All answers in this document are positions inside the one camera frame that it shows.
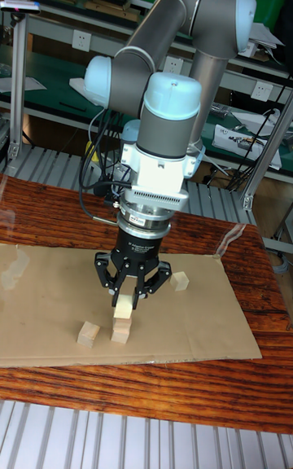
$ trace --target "wood grain surface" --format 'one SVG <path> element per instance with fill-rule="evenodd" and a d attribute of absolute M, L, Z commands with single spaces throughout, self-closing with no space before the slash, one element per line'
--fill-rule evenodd
<path fill-rule="evenodd" d="M 116 228 L 91 221 L 76 192 L 1 176 L 0 180 L 3 243 L 93 250 L 115 245 Z M 92 213 L 115 220 L 116 211 L 92 195 L 85 195 L 85 204 Z M 213 254 L 233 225 L 176 213 L 161 252 Z M 2 368 L 0 398 L 293 433 L 291 321 L 258 230 L 247 225 L 222 261 L 263 359 Z"/>

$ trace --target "light blue joint cap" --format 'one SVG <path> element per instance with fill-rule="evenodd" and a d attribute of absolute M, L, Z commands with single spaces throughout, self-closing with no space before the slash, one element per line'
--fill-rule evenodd
<path fill-rule="evenodd" d="M 95 105 L 108 108 L 112 62 L 109 56 L 95 56 L 85 71 L 85 96 Z"/>
<path fill-rule="evenodd" d="M 138 140 L 138 132 L 140 127 L 140 120 L 128 121 L 122 131 L 121 140 L 126 143 L 135 143 Z"/>
<path fill-rule="evenodd" d="M 247 48 L 256 13 L 256 0 L 236 0 L 236 41 L 238 52 Z"/>
<path fill-rule="evenodd" d="M 172 72 L 155 72 L 151 75 L 144 103 L 160 118 L 186 120 L 199 112 L 201 89 L 194 78 Z"/>

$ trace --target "small wooden cube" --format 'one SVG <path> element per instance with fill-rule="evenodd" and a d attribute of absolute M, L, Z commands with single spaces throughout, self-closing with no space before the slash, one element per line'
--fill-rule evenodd
<path fill-rule="evenodd" d="M 119 319 L 113 318 L 113 331 L 129 331 L 132 323 L 132 318 L 130 319 Z"/>
<path fill-rule="evenodd" d="M 175 291 L 183 291 L 187 289 L 189 279 L 185 272 L 176 272 L 172 274 L 170 283 Z"/>
<path fill-rule="evenodd" d="M 113 342 L 120 342 L 122 344 L 126 344 L 129 338 L 129 332 L 120 332 L 114 331 L 112 332 L 111 340 Z"/>
<path fill-rule="evenodd" d="M 85 324 L 81 328 L 81 331 L 78 334 L 77 342 L 82 344 L 87 348 L 93 348 L 94 339 L 96 338 L 99 332 L 100 326 L 96 326 L 91 322 L 85 321 Z"/>
<path fill-rule="evenodd" d="M 133 296 L 118 295 L 118 301 L 114 310 L 114 318 L 130 319 L 133 310 Z"/>

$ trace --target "metal pole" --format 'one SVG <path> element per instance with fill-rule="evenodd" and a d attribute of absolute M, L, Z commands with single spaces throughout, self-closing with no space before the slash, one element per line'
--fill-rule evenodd
<path fill-rule="evenodd" d="M 24 119 L 24 81 L 26 48 L 28 40 L 28 18 L 25 16 L 14 28 L 11 90 L 11 143 L 8 159 L 16 158 L 21 149 Z"/>
<path fill-rule="evenodd" d="M 243 193 L 241 194 L 241 201 L 245 210 L 252 209 L 253 196 L 256 193 L 257 187 L 260 185 L 262 178 L 265 175 L 274 155 L 282 143 L 282 139 L 290 127 L 293 120 L 293 90 L 290 93 L 286 105 L 282 110 L 278 122 L 273 128 L 265 149 L 262 151 L 256 167 L 250 176 Z"/>

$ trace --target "electrical outlet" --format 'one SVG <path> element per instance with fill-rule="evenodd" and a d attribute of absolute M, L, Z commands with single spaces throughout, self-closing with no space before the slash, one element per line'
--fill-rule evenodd
<path fill-rule="evenodd" d="M 256 87 L 252 91 L 251 98 L 255 100 L 260 100 L 261 102 L 266 102 L 269 100 L 269 95 L 273 90 L 273 84 L 267 84 L 264 81 L 258 81 Z"/>
<path fill-rule="evenodd" d="M 72 47 L 74 49 L 79 49 L 80 51 L 90 51 L 90 39 L 90 33 L 85 33 L 84 31 L 78 31 L 78 29 L 74 29 Z"/>
<path fill-rule="evenodd" d="M 182 65 L 182 59 L 175 59 L 172 56 L 167 56 L 164 63 L 163 72 L 175 72 L 177 75 L 180 75 Z"/>

